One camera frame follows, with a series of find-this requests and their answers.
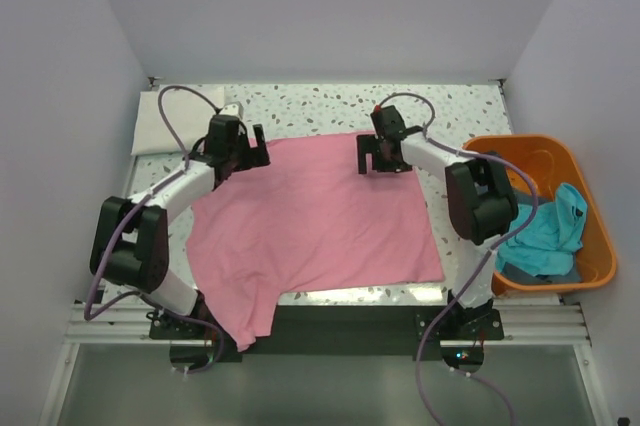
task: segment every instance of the folded pink fabric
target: folded pink fabric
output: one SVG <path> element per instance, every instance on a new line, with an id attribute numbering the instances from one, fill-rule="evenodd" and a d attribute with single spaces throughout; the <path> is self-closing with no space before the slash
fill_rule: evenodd
<path id="1" fill-rule="evenodd" d="M 443 279 L 414 172 L 359 175 L 356 134 L 281 139 L 271 165 L 193 204 L 187 256 L 220 325 L 246 349 L 280 294 Z"/>

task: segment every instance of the cable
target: cable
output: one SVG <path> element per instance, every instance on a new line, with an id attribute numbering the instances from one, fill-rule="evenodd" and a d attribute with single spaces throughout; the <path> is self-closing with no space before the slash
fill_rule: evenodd
<path id="1" fill-rule="evenodd" d="M 410 93 L 408 91 L 407 92 L 401 92 L 401 93 L 393 93 L 393 94 L 390 94 L 389 96 L 387 96 L 386 98 L 384 98 L 382 100 L 382 102 L 378 106 L 382 107 L 382 106 L 384 106 L 384 103 L 386 103 L 387 101 L 389 101 L 389 100 L 391 100 L 393 98 L 401 97 L 401 96 L 406 96 L 406 97 L 409 97 L 409 98 L 419 99 L 424 104 L 426 104 L 429 107 L 429 109 L 431 110 L 431 118 L 429 118 L 429 121 L 427 121 L 424 124 L 423 127 L 426 129 L 429 126 L 431 126 L 431 123 L 433 123 L 435 121 L 435 119 L 436 119 L 436 108 L 433 107 L 433 104 L 431 103 L 431 101 L 429 101 L 427 98 L 425 98 L 424 96 L 421 96 L 419 94 Z"/>
<path id="2" fill-rule="evenodd" d="M 443 151 L 446 151 L 448 153 L 456 154 L 456 155 L 459 155 L 459 156 L 462 156 L 462 157 L 466 157 L 466 158 L 478 158 L 478 159 L 485 159 L 485 160 L 488 160 L 488 161 L 493 161 L 493 162 L 496 162 L 496 163 L 500 163 L 503 166 L 511 169 L 513 172 L 515 172 L 518 176 L 520 176 L 525 181 L 525 183 L 527 184 L 527 186 L 529 187 L 529 189 L 531 191 L 531 197 L 532 197 L 532 205 L 531 205 L 532 209 L 531 209 L 531 213 L 529 214 L 529 217 L 519 227 L 517 227 L 513 231 L 508 232 L 504 236 L 501 236 L 493 244 L 491 244 L 491 246 L 489 246 L 489 249 L 484 254 L 482 259 L 480 260 L 480 263 L 478 263 L 478 267 L 475 269 L 473 274 L 469 277 L 467 282 L 462 286 L 460 291 L 455 295 L 455 297 L 451 300 L 451 302 L 449 302 L 449 304 L 447 304 L 444 307 L 444 309 L 442 311 L 440 311 L 440 313 L 433 319 L 433 321 L 431 321 L 431 323 L 429 324 L 429 326 L 425 330 L 424 334 L 422 335 L 422 338 L 420 339 L 420 345 L 418 346 L 418 352 L 416 354 L 416 382 L 418 384 L 418 393 L 420 394 L 420 398 L 422 399 L 422 402 L 424 403 L 425 407 L 427 408 L 427 410 L 431 414 L 431 417 L 440 426 L 444 426 L 445 425 L 444 421 L 442 420 L 442 418 L 440 418 L 440 416 L 438 416 L 438 414 L 435 412 L 435 409 L 433 408 L 433 406 L 429 402 L 427 394 L 426 394 L 426 392 L 424 390 L 424 385 L 422 383 L 422 374 L 421 374 L 422 370 L 420 368 L 420 361 L 421 361 L 421 358 L 422 358 L 422 354 L 423 354 L 427 339 L 429 338 L 429 336 L 431 335 L 431 332 L 434 330 L 434 328 L 437 326 L 437 324 L 447 315 L 447 313 L 449 313 L 449 311 L 451 311 L 451 309 L 456 305 L 456 303 L 458 303 L 460 301 L 460 298 L 462 297 L 462 295 L 467 291 L 467 289 L 469 289 L 469 287 L 471 286 L 473 281 L 475 281 L 475 279 L 478 277 L 478 275 L 482 271 L 482 268 L 484 268 L 484 266 L 489 261 L 489 258 L 491 258 L 491 256 L 497 251 L 497 249 L 500 247 L 500 245 L 503 244 L 505 241 L 508 241 L 509 239 L 514 237 L 516 234 L 520 233 L 524 228 L 526 228 L 531 223 L 531 221 L 533 221 L 533 218 L 536 215 L 536 212 L 538 211 L 538 194 L 536 192 L 535 185 L 533 184 L 533 181 L 531 180 L 531 178 L 529 178 L 529 176 L 524 171 L 522 171 L 520 168 L 518 168 L 514 164 L 510 163 L 509 161 L 506 161 L 505 159 L 502 159 L 502 158 L 500 158 L 498 156 L 492 156 L 492 155 L 489 155 L 489 154 L 482 154 L 482 153 L 475 153 L 475 152 L 466 151 L 466 150 L 459 150 L 459 149 L 447 146 L 445 144 L 442 144 L 442 143 L 436 141 L 435 139 L 429 138 L 427 136 L 426 127 L 425 127 L 425 129 L 423 129 L 423 135 L 424 135 L 425 141 L 430 142 L 434 146 L 436 146 L 436 147 L 438 147 L 438 148 L 440 148 Z M 466 373 L 463 373 L 461 371 L 458 371 L 458 372 L 460 374 L 463 374 L 463 375 L 466 376 Z M 509 421 L 510 421 L 510 424 L 512 426 L 515 425 L 516 424 L 515 410 L 513 408 L 513 405 L 509 401 L 509 399 L 506 397 L 506 395 L 498 387 L 496 387 L 495 385 L 493 385 L 491 382 L 489 382 L 486 379 L 477 377 L 477 376 L 475 376 L 473 374 L 468 376 L 468 377 L 470 377 L 471 379 L 473 379 L 473 380 L 475 380 L 475 381 L 477 381 L 477 382 L 479 382 L 481 384 L 484 384 L 488 388 L 492 389 L 496 394 L 498 394 L 498 396 L 500 396 L 500 398 L 503 400 L 503 402 L 507 406 L 507 409 L 509 410 Z"/>
<path id="3" fill-rule="evenodd" d="M 182 157 L 184 159 L 184 169 L 176 171 L 171 176 L 168 176 L 167 178 L 162 180 L 160 183 L 156 184 L 148 194 L 143 196 L 143 198 L 137 204 L 135 204 L 133 206 L 133 208 L 131 208 L 131 210 L 124 216 L 124 218 L 122 218 L 122 220 L 116 226 L 115 230 L 113 231 L 113 234 L 111 235 L 111 238 L 109 238 L 109 242 L 107 243 L 107 246 L 106 246 L 104 252 L 102 253 L 102 257 L 100 258 L 100 262 L 98 264 L 98 268 L 96 269 L 96 273 L 93 276 L 93 280 L 91 282 L 91 286 L 89 287 L 89 293 L 87 295 L 87 300 L 86 300 L 85 306 L 84 306 L 84 319 L 85 319 L 85 321 L 92 321 L 93 319 L 95 319 L 96 317 L 98 317 L 99 315 L 104 313 L 111 306 L 116 304 L 118 301 L 121 301 L 122 299 L 124 299 L 126 297 L 129 297 L 129 296 L 139 296 L 142 299 L 142 301 L 144 301 L 148 305 L 152 306 L 153 308 L 163 310 L 165 312 L 165 314 L 167 314 L 167 315 L 169 315 L 169 316 L 171 316 L 171 317 L 173 317 L 175 319 L 179 319 L 181 321 L 186 321 L 186 322 L 189 322 L 189 323 L 192 323 L 192 324 L 197 324 L 197 325 L 204 326 L 204 327 L 212 329 L 213 331 L 218 333 L 218 336 L 220 337 L 220 345 L 218 347 L 218 351 L 216 352 L 216 355 L 205 366 L 203 366 L 201 368 L 194 369 L 194 370 L 186 371 L 188 374 L 191 374 L 191 373 L 201 372 L 201 371 L 205 371 L 205 370 L 209 369 L 213 363 L 217 362 L 220 359 L 220 356 L 222 355 L 222 352 L 224 350 L 224 334 L 223 334 L 222 329 L 219 326 L 217 326 L 217 325 L 215 325 L 213 323 L 210 323 L 208 321 L 203 321 L 201 319 L 190 318 L 188 316 L 182 316 L 182 315 L 179 315 L 177 313 L 174 313 L 173 311 L 169 311 L 167 309 L 164 309 L 164 308 L 162 308 L 162 306 L 160 306 L 160 305 L 154 303 L 153 301 L 151 301 L 150 299 L 146 298 L 141 291 L 127 291 L 125 293 L 122 293 L 122 294 L 116 296 L 115 298 L 113 298 L 109 302 L 101 305 L 95 311 L 92 310 L 93 309 L 93 305 L 95 303 L 96 294 L 98 292 L 98 287 L 100 285 L 100 281 L 102 280 L 102 278 L 104 276 L 104 272 L 105 272 L 105 269 L 107 267 L 107 263 L 109 262 L 109 259 L 111 258 L 111 255 L 113 254 L 113 249 L 115 248 L 116 243 L 120 239 L 120 236 L 124 232 L 124 229 L 127 227 L 127 224 L 129 224 L 129 222 L 138 213 L 138 211 L 140 211 L 144 207 L 144 205 L 146 203 L 148 203 L 156 194 L 158 194 L 160 191 L 162 191 L 164 188 L 166 188 L 169 184 L 173 183 L 176 179 L 178 179 L 181 176 L 183 176 L 186 173 L 186 171 L 189 169 L 189 152 L 185 148 L 184 143 L 182 142 L 182 140 L 180 139 L 180 137 L 176 133 L 175 129 L 173 129 L 173 127 L 171 126 L 171 123 L 169 122 L 169 119 L 167 118 L 167 115 L 164 112 L 164 107 L 163 107 L 163 104 L 162 104 L 162 99 L 163 99 L 165 93 L 167 91 L 170 91 L 170 90 L 185 90 L 185 91 L 189 91 L 190 93 L 195 94 L 196 96 L 198 96 L 198 97 L 202 98 L 204 101 L 206 101 L 209 105 L 211 105 L 211 107 L 214 109 L 216 114 L 220 113 L 220 109 L 218 107 L 216 107 L 213 104 L 213 102 L 211 102 L 211 100 L 209 98 L 204 96 L 202 93 L 196 91 L 195 89 L 189 88 L 187 86 L 180 86 L 180 85 L 167 86 L 167 87 L 163 88 L 162 91 L 160 91 L 160 93 L 158 93 L 158 110 L 160 112 L 160 116 L 161 116 L 162 121 L 164 122 L 165 126 L 167 127 L 167 129 L 169 130 L 171 135 L 173 136 L 173 139 L 175 139 L 176 143 L 178 144 L 178 147 L 180 148 L 180 151 L 182 152 Z"/>
<path id="4" fill-rule="evenodd" d="M 162 118 L 164 125 L 167 127 L 167 129 L 169 130 L 169 133 L 171 133 L 171 136 L 173 136 L 173 139 L 175 140 L 175 142 L 178 144 L 178 147 L 180 148 L 180 152 L 182 153 L 182 159 L 184 160 L 184 169 L 186 171 L 187 169 L 189 169 L 189 161 L 190 161 L 189 151 L 187 151 L 187 148 L 184 146 L 184 143 L 180 139 L 180 136 L 178 136 L 178 133 L 176 133 L 176 130 L 173 129 L 173 126 L 171 126 L 171 123 L 169 122 L 169 119 L 167 118 L 167 115 L 164 112 L 164 105 L 162 104 L 164 95 L 167 94 L 167 92 L 172 90 L 189 91 L 191 94 L 195 94 L 199 98 L 203 99 L 209 106 L 211 106 L 213 110 L 216 112 L 216 114 L 220 114 L 220 111 L 222 110 L 218 108 L 215 104 L 213 104 L 213 102 L 209 98 L 207 98 L 204 94 L 188 86 L 180 86 L 180 85 L 174 84 L 174 85 L 166 86 L 162 88 L 162 90 L 158 93 L 158 111 L 160 111 L 160 117 Z"/>

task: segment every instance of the terrazzo table surface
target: terrazzo table surface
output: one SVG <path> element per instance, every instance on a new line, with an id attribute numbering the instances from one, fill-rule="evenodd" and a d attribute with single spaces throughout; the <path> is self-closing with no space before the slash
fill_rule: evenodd
<path id="1" fill-rule="evenodd" d="M 214 85 L 192 85 L 207 93 Z M 421 94 L 434 104 L 437 112 L 430 128 L 436 137 L 452 146 L 461 146 L 474 136 L 510 134 L 509 121 L 497 85 L 327 85 L 327 84 L 259 84 L 224 85 L 227 102 L 240 101 L 245 106 L 244 121 L 261 123 L 267 140 L 318 134 L 370 131 L 369 114 L 373 107 L 391 93 L 410 91 Z M 174 91 L 169 94 L 189 94 Z M 412 98 L 397 98 L 396 105 L 407 125 L 422 124 L 429 118 L 428 108 Z M 173 170 L 180 154 L 146 155 L 135 158 L 128 194 L 144 190 Z M 458 269 L 458 236 L 449 222 L 446 188 L 437 178 L 417 171 L 429 210 L 438 252 L 445 272 L 442 283 L 406 283 L 369 288 L 286 293 L 283 305 L 429 305 L 443 304 L 444 288 L 450 287 Z M 186 256 L 185 242 L 191 233 L 191 209 L 169 226 L 170 265 L 173 271 L 193 285 Z M 104 301 L 121 289 L 108 284 Z M 136 298 L 125 301 L 138 302 Z"/>

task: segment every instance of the orange basket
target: orange basket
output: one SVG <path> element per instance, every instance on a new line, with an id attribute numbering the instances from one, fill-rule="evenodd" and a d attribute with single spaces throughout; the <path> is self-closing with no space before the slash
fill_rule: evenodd
<path id="1" fill-rule="evenodd" d="M 569 291 L 599 288 L 607 284 L 616 273 L 616 255 L 604 226 L 598 207 L 569 149 L 559 141 L 538 134 L 512 136 L 481 136 L 471 139 L 465 149 L 477 152 L 495 151 L 507 161 L 527 173 L 536 186 L 537 193 L 548 199 L 560 183 L 575 186 L 589 205 L 587 222 L 582 234 L 583 248 L 576 254 L 576 264 L 582 283 L 524 285 L 514 283 L 498 271 L 493 273 L 493 292 L 500 296 L 509 292 L 566 293 Z M 529 192 L 526 183 L 512 171 L 508 172 L 511 185 Z"/>

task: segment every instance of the purple cable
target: purple cable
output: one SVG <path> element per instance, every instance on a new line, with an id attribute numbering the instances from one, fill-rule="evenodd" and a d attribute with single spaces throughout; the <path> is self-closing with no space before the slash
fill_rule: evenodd
<path id="1" fill-rule="evenodd" d="M 433 408 L 433 406 L 429 402 L 429 398 L 427 398 L 427 394 L 426 394 L 426 392 L 424 390 L 424 385 L 422 384 L 422 374 L 421 374 L 421 368 L 420 368 L 420 361 L 421 361 L 421 358 L 422 358 L 424 347 L 425 347 L 425 345 L 427 343 L 427 339 L 431 335 L 431 332 L 436 327 L 436 325 L 442 320 L 442 318 L 444 318 L 447 315 L 447 313 L 449 313 L 449 311 L 451 311 L 451 309 L 456 305 L 456 303 L 458 303 L 458 301 L 460 300 L 462 295 L 467 291 L 467 289 L 469 289 L 469 287 L 471 286 L 473 281 L 478 277 L 478 275 L 482 271 L 482 268 L 487 264 L 487 262 L 489 261 L 489 258 L 491 258 L 491 255 L 498 249 L 498 247 L 502 243 L 504 243 L 505 241 L 507 241 L 510 238 L 514 237 L 516 234 L 518 234 L 520 231 L 522 231 L 524 228 L 526 228 L 531 223 L 531 221 L 533 221 L 533 218 L 536 215 L 536 212 L 538 211 L 538 194 L 536 192 L 536 187 L 533 184 L 533 181 L 531 180 L 531 178 L 529 178 L 529 176 L 524 171 L 522 171 L 520 168 L 518 168 L 514 164 L 510 163 L 509 161 L 506 161 L 506 160 L 504 160 L 504 159 L 502 159 L 502 158 L 500 158 L 498 156 L 492 156 L 490 154 L 475 153 L 475 152 L 471 152 L 471 151 L 464 151 L 464 150 L 458 150 L 456 148 L 452 148 L 450 146 L 447 146 L 446 144 L 442 144 L 442 143 L 436 141 L 435 139 L 429 138 L 427 136 L 426 129 L 423 129 L 423 135 L 424 135 L 424 138 L 425 138 L 426 141 L 430 142 L 434 146 L 436 146 L 436 147 L 438 147 L 438 148 L 440 148 L 443 151 L 446 151 L 448 153 L 455 154 L 455 155 L 462 156 L 462 157 L 466 157 L 466 158 L 478 158 L 478 159 L 485 159 L 485 160 L 488 160 L 488 161 L 493 161 L 493 162 L 496 162 L 496 163 L 500 163 L 503 166 L 511 169 L 513 172 L 515 172 L 518 176 L 520 176 L 527 183 L 527 186 L 531 190 L 531 197 L 532 197 L 532 205 L 531 205 L 532 209 L 531 209 L 531 214 L 529 214 L 529 217 L 519 227 L 517 227 L 513 231 L 508 232 L 504 236 L 501 236 L 491 246 L 489 246 L 488 251 L 484 254 L 482 259 L 480 260 L 480 263 L 478 264 L 478 267 L 476 268 L 476 270 L 469 277 L 467 282 L 462 286 L 462 288 L 460 289 L 458 294 L 456 294 L 454 296 L 454 298 L 451 300 L 451 302 L 449 304 L 447 304 L 442 311 L 440 311 L 440 313 L 433 319 L 433 321 L 431 321 L 431 323 L 429 324 L 429 326 L 425 330 L 424 334 L 422 335 L 422 338 L 420 339 L 420 345 L 418 346 L 418 352 L 416 354 L 416 382 L 418 383 L 418 392 L 420 393 L 420 398 L 422 399 L 422 402 L 424 403 L 425 407 L 427 408 L 427 410 L 431 414 L 431 417 L 440 426 L 445 426 L 444 421 L 442 420 L 442 418 L 440 416 L 438 416 L 438 414 L 435 412 L 435 409 Z M 458 371 L 458 372 L 460 374 L 466 375 L 466 373 L 463 373 L 461 371 Z M 502 391 L 500 391 L 500 389 L 498 389 L 496 386 L 494 386 L 491 382 L 487 381 L 486 379 L 477 377 L 475 375 L 471 375 L 470 378 L 474 379 L 475 381 L 478 381 L 481 384 L 484 384 L 488 388 L 492 389 L 496 394 L 498 394 L 498 396 L 500 396 L 500 398 L 504 401 L 505 405 L 507 406 L 507 409 L 509 410 L 510 425 L 511 426 L 515 425 L 516 424 L 516 413 L 515 413 L 515 410 L 513 409 L 513 405 L 511 404 L 509 399 L 506 397 L 506 395 Z"/>
<path id="2" fill-rule="evenodd" d="M 160 191 L 162 191 L 164 188 L 166 188 L 169 184 L 173 183 L 176 179 L 178 179 L 179 177 L 183 176 L 187 172 L 187 170 L 189 169 L 189 152 L 185 148 L 184 143 L 182 142 L 182 140 L 180 139 L 180 137 L 176 133 L 175 129 L 173 129 L 173 127 L 171 126 L 171 123 L 169 122 L 169 119 L 167 118 L 167 115 L 164 112 L 164 106 L 162 104 L 162 99 L 163 99 L 165 93 L 167 91 L 169 91 L 169 90 L 176 90 L 176 89 L 189 91 L 190 93 L 195 94 L 196 96 L 198 96 L 198 97 L 202 98 L 204 101 L 206 101 L 214 109 L 214 111 L 216 113 L 220 112 L 220 109 L 218 107 L 216 107 L 213 104 L 213 102 L 211 102 L 211 100 L 209 98 L 207 98 L 202 93 L 196 91 L 195 89 L 189 88 L 187 86 L 179 86 L 179 85 L 167 86 L 167 87 L 163 88 L 162 91 L 160 91 L 160 93 L 158 93 L 158 110 L 160 112 L 160 116 L 162 117 L 162 121 L 164 121 L 165 126 L 167 126 L 167 129 L 169 130 L 169 132 L 173 136 L 173 139 L 175 139 L 176 143 L 178 144 L 178 147 L 180 148 L 180 151 L 182 153 L 182 157 L 184 159 L 184 169 L 182 169 L 180 171 L 176 171 L 171 176 L 168 176 L 167 178 L 162 180 L 160 183 L 156 184 L 151 189 L 151 192 L 149 194 L 146 194 L 136 205 L 134 205 L 133 208 L 131 208 L 131 210 L 124 216 L 124 218 L 122 218 L 122 220 L 116 226 L 116 229 L 113 231 L 113 234 L 111 235 L 111 238 L 109 239 L 109 242 L 107 243 L 107 246 L 106 246 L 104 252 L 102 253 L 102 257 L 100 258 L 100 263 L 98 264 L 98 268 L 96 270 L 96 274 L 94 275 L 93 281 L 91 282 L 91 286 L 89 287 L 89 294 L 87 295 L 87 301 L 85 302 L 85 306 L 84 306 L 84 319 L 85 319 L 85 321 L 92 321 L 93 319 L 95 319 L 96 317 L 98 317 L 99 315 L 104 313 L 111 306 L 116 304 L 118 301 L 121 301 L 122 299 L 127 298 L 129 296 L 140 296 L 140 298 L 145 303 L 149 304 L 150 306 L 152 306 L 154 308 L 163 309 L 166 314 L 168 314 L 169 316 L 171 316 L 173 318 L 180 319 L 182 321 L 187 321 L 187 322 L 193 323 L 193 324 L 198 324 L 200 326 L 205 326 L 207 328 L 211 328 L 214 331 L 216 331 L 218 333 L 218 335 L 220 336 L 220 346 L 218 347 L 218 351 L 216 352 L 215 357 L 211 361 L 209 361 L 209 363 L 207 363 L 205 366 L 203 366 L 201 368 L 188 371 L 188 373 L 195 373 L 195 372 L 201 372 L 201 371 L 205 371 L 205 370 L 209 369 L 213 363 L 215 363 L 216 361 L 218 361 L 218 359 L 220 359 L 222 351 L 224 350 L 224 334 L 223 334 L 222 330 L 220 329 L 220 327 L 216 326 L 213 323 L 209 323 L 207 321 L 203 321 L 203 320 L 200 320 L 200 319 L 189 318 L 188 316 L 181 316 L 179 314 L 174 313 L 173 311 L 169 311 L 167 309 L 164 309 L 160 305 L 158 305 L 158 304 L 154 303 L 153 301 L 149 300 L 148 298 L 145 298 L 140 291 L 127 291 L 125 293 L 119 294 L 118 296 L 116 296 L 112 300 L 110 300 L 107 303 L 105 303 L 102 306 L 100 306 L 95 311 L 92 311 L 92 308 L 93 308 L 93 305 L 94 305 L 95 299 L 96 299 L 96 294 L 98 292 L 98 287 L 100 286 L 100 281 L 102 280 L 102 277 L 104 276 L 104 271 L 107 268 L 107 263 L 109 261 L 109 258 L 111 258 L 111 254 L 113 253 L 113 249 L 115 248 L 116 243 L 120 239 L 120 236 L 124 232 L 124 229 L 126 228 L 127 224 L 129 224 L 131 219 L 133 219 L 133 217 L 138 213 L 138 211 L 140 211 L 140 209 L 142 209 L 142 207 L 146 203 L 148 203 L 149 200 L 151 200 L 151 198 L 153 198 L 156 194 L 158 194 Z"/>

